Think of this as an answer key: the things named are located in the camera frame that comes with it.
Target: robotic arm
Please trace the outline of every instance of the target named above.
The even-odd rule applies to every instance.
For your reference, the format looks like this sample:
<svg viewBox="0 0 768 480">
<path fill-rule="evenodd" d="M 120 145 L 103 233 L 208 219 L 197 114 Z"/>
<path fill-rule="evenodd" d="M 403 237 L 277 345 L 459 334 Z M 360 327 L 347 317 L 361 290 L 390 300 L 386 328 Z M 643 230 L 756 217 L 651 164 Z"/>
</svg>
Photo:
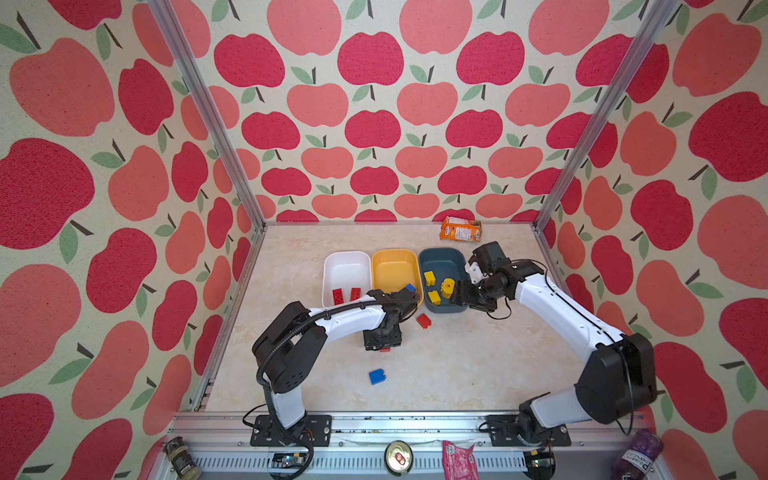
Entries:
<svg viewBox="0 0 768 480">
<path fill-rule="evenodd" d="M 533 261 L 511 261 L 496 242 L 473 253 L 467 265 L 471 280 L 457 284 L 451 303 L 493 312 L 498 299 L 517 300 L 549 323 L 585 363 L 575 385 L 519 406 L 520 440 L 538 445 L 549 429 L 565 423 L 594 419 L 608 424 L 656 399 L 653 346 L 645 337 L 626 336 L 598 319 L 551 286 Z M 300 384 L 323 346 L 360 331 L 366 349 L 399 346 L 399 323 L 413 314 L 418 301 L 418 294 L 407 289 L 391 294 L 371 290 L 355 302 L 328 309 L 308 310 L 300 302 L 286 306 L 252 348 L 259 364 L 257 381 L 286 433 L 296 436 L 303 430 Z M 291 339 L 299 334 L 294 345 Z"/>
</svg>

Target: mounting base plate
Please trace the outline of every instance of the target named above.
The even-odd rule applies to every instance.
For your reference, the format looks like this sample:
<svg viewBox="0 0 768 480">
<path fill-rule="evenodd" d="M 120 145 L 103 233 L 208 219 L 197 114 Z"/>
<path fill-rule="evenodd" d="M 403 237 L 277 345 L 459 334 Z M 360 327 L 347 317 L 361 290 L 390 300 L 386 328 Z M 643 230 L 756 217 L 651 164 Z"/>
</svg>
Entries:
<svg viewBox="0 0 768 480">
<path fill-rule="evenodd" d="M 307 415 L 304 419 L 304 431 L 299 438 L 309 438 L 312 445 L 316 447 L 327 447 L 331 439 L 331 415 Z M 288 446 L 281 442 L 283 438 L 277 432 L 277 427 L 273 425 L 272 418 L 269 415 L 259 415 L 256 417 L 256 428 L 250 436 L 250 446 L 252 447 L 284 447 Z"/>
<path fill-rule="evenodd" d="M 517 415 L 488 415 L 485 417 L 488 427 L 497 430 L 489 433 L 491 444 L 494 447 L 540 446 L 540 444 L 529 445 L 518 436 L 518 426 L 515 423 L 517 418 Z M 571 446 L 571 436 L 568 434 L 568 430 L 563 432 L 561 427 L 554 427 L 549 439 L 553 447 Z"/>
</svg>

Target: yellow lego brick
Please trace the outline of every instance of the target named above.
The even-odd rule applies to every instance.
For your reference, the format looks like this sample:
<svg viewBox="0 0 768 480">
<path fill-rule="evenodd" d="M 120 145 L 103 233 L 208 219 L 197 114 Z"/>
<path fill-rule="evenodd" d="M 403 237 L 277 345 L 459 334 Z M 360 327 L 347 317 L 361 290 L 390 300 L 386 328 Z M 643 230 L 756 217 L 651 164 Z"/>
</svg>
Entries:
<svg viewBox="0 0 768 480">
<path fill-rule="evenodd" d="M 435 286 L 435 274 L 432 271 L 424 272 L 424 280 L 427 281 L 427 286 Z"/>
<path fill-rule="evenodd" d="M 451 295 L 453 295 L 453 287 L 456 285 L 456 282 L 452 278 L 446 278 L 442 281 L 442 295 L 445 298 L 451 298 Z"/>
<path fill-rule="evenodd" d="M 429 292 L 429 301 L 432 302 L 432 305 L 439 305 L 440 302 L 442 302 L 442 299 L 440 298 L 439 293 L 432 291 Z"/>
</svg>

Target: dark teal plastic bowl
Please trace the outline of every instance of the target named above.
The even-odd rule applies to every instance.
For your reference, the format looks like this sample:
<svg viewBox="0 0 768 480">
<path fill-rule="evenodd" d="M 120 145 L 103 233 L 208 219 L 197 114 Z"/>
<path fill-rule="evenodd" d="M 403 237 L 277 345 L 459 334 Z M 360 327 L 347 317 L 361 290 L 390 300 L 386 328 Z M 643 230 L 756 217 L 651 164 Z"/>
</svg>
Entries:
<svg viewBox="0 0 768 480">
<path fill-rule="evenodd" d="M 422 271 L 422 286 L 424 287 L 424 304 L 430 312 L 459 313 L 467 309 L 466 305 L 451 305 L 441 291 L 442 281 L 446 278 L 452 278 L 457 284 L 462 280 L 469 280 L 469 274 L 464 270 L 466 263 L 464 254 L 455 248 L 428 248 L 419 254 L 419 268 Z M 429 271 L 435 274 L 435 286 L 427 286 L 427 282 L 424 280 L 424 273 Z M 437 292 L 440 295 L 442 299 L 440 305 L 433 305 L 429 301 L 429 292 Z"/>
</svg>

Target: white plastic bowl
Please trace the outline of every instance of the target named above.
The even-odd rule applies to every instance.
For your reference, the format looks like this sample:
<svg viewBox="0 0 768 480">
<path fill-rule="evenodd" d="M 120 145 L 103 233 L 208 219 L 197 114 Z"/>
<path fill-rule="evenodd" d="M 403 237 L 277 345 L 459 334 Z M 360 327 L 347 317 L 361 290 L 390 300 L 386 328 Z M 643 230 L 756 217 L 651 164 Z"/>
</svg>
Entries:
<svg viewBox="0 0 768 480">
<path fill-rule="evenodd" d="M 333 306 L 333 291 L 340 288 L 349 302 L 352 288 L 365 295 L 373 287 L 371 257 L 365 252 L 331 253 L 323 267 L 323 307 Z"/>
</svg>

